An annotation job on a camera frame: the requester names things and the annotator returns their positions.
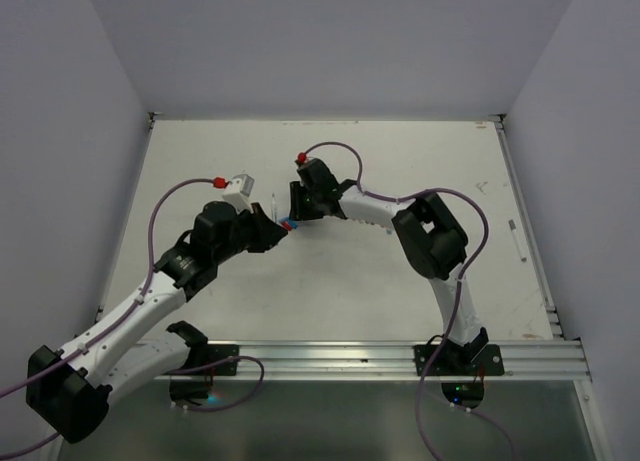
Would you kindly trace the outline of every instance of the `black mounting plate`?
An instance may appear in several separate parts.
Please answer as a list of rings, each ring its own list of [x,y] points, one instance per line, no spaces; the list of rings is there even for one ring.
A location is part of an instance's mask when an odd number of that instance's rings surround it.
[[[208,344],[207,364],[221,361],[230,356],[238,356],[240,347],[237,344]],[[238,361],[230,361],[214,369],[214,376],[235,376],[238,370]]]
[[[413,347],[413,361],[416,365],[416,373],[418,376],[422,374],[422,370],[427,364],[429,357],[437,347],[438,345],[433,344],[428,346],[418,344]],[[484,367],[485,376],[504,376],[504,364],[502,362],[500,346],[497,344],[487,344],[471,363],[459,367],[454,367],[450,363],[447,363],[445,353],[440,352],[431,369],[429,369],[427,376],[475,376],[481,372],[482,367]]]

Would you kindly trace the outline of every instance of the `red connector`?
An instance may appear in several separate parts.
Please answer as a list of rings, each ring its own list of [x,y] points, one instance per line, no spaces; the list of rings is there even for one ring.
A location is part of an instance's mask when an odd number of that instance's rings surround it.
[[[224,178],[213,178],[213,187],[218,189],[224,189],[227,187],[227,180]]]

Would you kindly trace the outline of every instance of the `robotic arm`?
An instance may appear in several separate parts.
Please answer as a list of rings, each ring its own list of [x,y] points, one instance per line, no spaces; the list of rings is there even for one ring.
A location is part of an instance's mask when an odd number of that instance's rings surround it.
[[[334,216],[394,229],[409,264],[429,280],[446,326],[453,314],[468,238],[440,196],[431,193],[404,202],[379,200],[361,192],[354,180],[339,183],[318,158],[302,156],[296,163],[300,181],[290,184],[290,218],[304,221]],[[465,372],[487,343],[487,332],[465,282],[440,358],[450,369]]]
[[[403,202],[375,199],[363,194],[353,180],[338,183],[317,158],[299,160],[298,174],[301,181],[290,184],[292,220],[335,216],[394,229],[411,266],[429,280],[444,323],[449,322],[468,238],[437,194]],[[91,434],[110,405],[154,377],[234,354],[216,359],[206,336],[184,321],[169,326],[141,349],[130,348],[216,279],[220,264],[243,251],[268,251],[286,236],[285,228],[269,219],[259,204],[249,201],[252,186],[253,179],[247,175],[222,186],[224,201],[205,205],[193,229],[161,256],[144,296],[141,291],[146,282],[59,350],[42,346],[30,357],[28,375],[39,379],[28,385],[27,403],[68,442]],[[487,343],[487,332],[463,283],[453,329],[437,359],[440,366],[434,365],[437,372],[429,375],[473,375],[478,360],[490,351],[485,348],[493,346]],[[429,346],[414,350],[419,374],[429,357]]]
[[[204,206],[193,229],[155,264],[144,297],[141,285],[59,350],[42,346],[29,358],[29,377],[62,363],[27,387],[27,403],[68,442],[91,434],[109,404],[136,387],[169,370],[204,364],[199,358],[206,354],[207,338],[184,322],[169,326],[141,350],[130,348],[212,282],[220,264],[243,251],[268,251],[286,236],[287,230],[271,221],[259,204],[249,202],[252,185],[249,176],[236,176],[226,186],[224,202]]]

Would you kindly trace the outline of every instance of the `white wall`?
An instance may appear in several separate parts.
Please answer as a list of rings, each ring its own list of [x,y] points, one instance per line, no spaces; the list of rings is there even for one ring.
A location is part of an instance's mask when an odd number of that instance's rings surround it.
[[[573,0],[507,117],[561,321],[616,459],[637,459],[640,0]]]
[[[89,0],[0,0],[0,386],[92,321],[146,145],[146,114]],[[43,436],[0,401],[0,454]]]
[[[171,117],[505,113],[570,0],[92,0]]]

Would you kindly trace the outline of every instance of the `purple cable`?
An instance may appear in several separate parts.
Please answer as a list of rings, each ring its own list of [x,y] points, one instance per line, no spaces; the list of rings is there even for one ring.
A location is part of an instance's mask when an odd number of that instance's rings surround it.
[[[431,368],[434,361],[442,351],[442,348],[444,347],[445,341],[449,337],[449,334],[451,334],[451,330],[453,329],[453,323],[455,322],[456,315],[458,314],[458,308],[460,307],[460,297],[462,296],[462,282],[463,282],[462,280],[464,279],[464,275],[467,272],[467,269],[469,269],[469,266],[471,266],[471,264],[476,260],[478,255],[482,252],[484,247],[487,245],[487,241],[489,240],[489,220],[487,219],[487,215],[484,213],[484,211],[478,205],[478,203],[476,203],[473,199],[468,197],[466,194],[463,194],[459,191],[456,191],[450,188],[429,188],[429,189],[424,189],[422,191],[418,191],[417,193],[414,193],[414,194],[410,194],[408,196],[402,196],[400,198],[393,198],[390,196],[384,196],[382,194],[373,193],[371,191],[366,191],[362,187],[362,174],[364,171],[364,163],[362,162],[362,157],[360,156],[360,154],[348,144],[341,143],[338,141],[326,141],[323,143],[314,144],[313,146],[311,146],[309,149],[305,151],[305,154],[309,154],[310,152],[322,146],[339,146],[341,148],[345,148],[349,150],[356,157],[356,160],[358,161],[358,175],[356,177],[356,187],[365,196],[369,196],[371,198],[378,199],[381,201],[402,203],[414,198],[424,197],[431,193],[449,194],[451,196],[460,198],[463,201],[467,202],[469,205],[471,205],[471,207],[475,209],[475,211],[478,213],[478,216],[480,216],[480,220],[482,221],[482,227],[483,227],[482,240],[480,241],[480,244],[478,245],[476,250],[473,252],[473,254],[469,256],[467,261],[463,264],[462,269],[460,269],[460,272],[458,273],[458,279],[456,280],[456,292],[455,292],[451,318],[449,319],[449,323],[447,324],[445,332],[442,335],[442,342],[438,345],[438,347],[435,349],[433,354],[429,357],[427,364],[422,370],[422,373],[420,375],[420,381],[418,382],[418,390],[416,392],[416,402],[415,402],[414,408],[415,408],[416,422],[418,424],[418,431],[420,432],[420,437],[422,438],[422,441],[424,442],[425,446],[427,447],[431,455],[437,461],[443,461],[442,456],[440,456],[440,454],[437,452],[435,446],[427,436],[427,433],[425,432],[424,427],[422,425],[422,413],[420,410],[420,404],[422,402],[422,396],[424,393],[424,380],[427,377],[427,373],[429,372],[429,369]],[[485,421],[489,422],[490,424],[495,426],[499,431],[501,431],[505,435],[505,437],[507,438],[507,441],[509,442],[509,445],[511,446],[511,453],[513,458],[520,459],[515,443],[513,442],[513,439],[511,439],[511,437],[509,436],[509,433],[507,433],[506,429],[504,429],[500,424],[498,424],[496,421],[494,421],[492,418],[490,418],[485,414],[476,413],[476,412],[474,412],[474,414],[484,419]]]
[[[33,453],[34,451],[37,451],[38,449],[40,449],[44,445],[49,444],[51,441],[56,439],[58,436],[60,436],[60,433],[53,433],[48,438],[45,438],[42,441],[40,441],[39,443],[36,443],[33,446],[29,446],[28,448],[21,449],[20,451],[14,451],[13,453],[0,454],[0,461],[4,461],[4,460],[7,460],[7,459],[14,459],[14,458],[17,458],[19,456],[25,456],[25,455],[27,455],[29,453]]]
[[[193,178],[193,179],[187,179],[186,181],[183,181],[181,183],[176,184],[173,188],[169,189],[169,191],[167,191],[161,198],[160,200],[158,200],[158,202],[156,203],[155,207],[153,208],[153,211],[151,212],[151,218],[149,219],[149,229],[147,232],[147,244],[148,244],[148,250],[149,250],[149,266],[147,269],[147,277],[145,279],[144,284],[142,285],[142,289],[140,290],[140,296],[144,297],[145,294],[147,294],[147,291],[149,290],[149,286],[151,286],[151,281],[153,280],[153,261],[154,261],[154,252],[153,252],[153,228],[155,226],[155,222],[156,222],[156,217],[158,216],[158,211],[160,210],[160,207],[162,206],[162,204],[167,200],[167,198],[169,196],[171,196],[173,193],[175,193],[178,189],[187,186],[189,184],[195,184],[195,183],[206,183],[206,184],[213,184],[213,180],[212,179],[207,179],[207,178]],[[107,337],[108,335],[110,335],[113,331],[115,331],[116,329],[118,329],[118,327],[120,327],[120,325],[122,325],[122,323],[124,323],[127,318],[129,316],[131,316],[131,313],[133,313],[136,308],[138,307],[138,302],[134,301],[131,306],[129,306],[129,308],[127,308],[127,310],[122,313],[122,315],[116,319],[114,321],[114,323],[109,326],[108,328],[106,328],[104,331],[102,331],[98,336],[96,336],[95,338],[91,339],[90,341],[87,341],[86,347],[90,348],[91,346],[94,346],[96,343],[99,343],[100,341],[102,341],[105,337]],[[25,386],[28,386],[31,383],[35,383],[36,381],[38,381],[39,379],[42,379],[43,377],[47,376],[48,374],[54,372],[56,369],[64,366],[66,363],[68,363],[69,361],[74,360],[75,358],[77,358],[78,356],[80,356],[80,354],[82,354],[82,351],[80,351],[79,349],[76,349],[75,351],[72,351],[71,354],[69,354],[69,356],[61,359],[60,361],[58,361],[57,363],[52,364],[51,366],[49,366],[48,368],[40,371],[38,374],[35,374],[23,381],[20,381],[16,384],[14,384],[13,386],[9,386],[8,388],[5,388],[3,390],[0,391],[0,399],[4,398],[5,396],[10,395],[11,393],[14,393],[16,391],[18,391],[19,389],[24,388]],[[33,446],[26,448],[25,451],[21,451],[18,454],[2,454],[0,455],[0,460],[3,459],[12,459],[15,458],[17,456],[22,456],[23,454],[28,454],[31,453],[37,449],[40,449],[42,446],[44,446],[45,444],[49,443],[50,441],[52,441],[53,439],[55,439],[58,436],[58,433],[56,433],[55,435],[50,436],[49,438],[40,441],[40,443],[34,444]]]
[[[264,379],[264,364],[258,358],[254,358],[253,356],[230,356],[228,358],[222,359],[220,361],[216,361],[215,363],[205,364],[204,366],[198,366],[197,368],[189,368],[189,369],[178,369],[175,371],[170,371],[167,374],[170,375],[181,375],[181,374],[192,374],[200,371],[204,371],[205,369],[212,369],[217,366],[222,366],[223,364],[230,363],[232,361],[240,361],[242,359],[246,359],[247,361],[253,361],[258,366],[260,366],[260,379],[256,383],[255,387],[247,394],[245,394],[242,398],[234,401],[233,403],[225,404],[224,406],[216,406],[213,408],[203,408],[202,406],[187,406],[189,411],[196,411],[199,413],[216,413],[218,411],[225,411],[227,409],[235,408],[236,406],[244,403],[249,398],[251,398],[254,394],[258,392],[260,386],[262,386],[262,380]]]

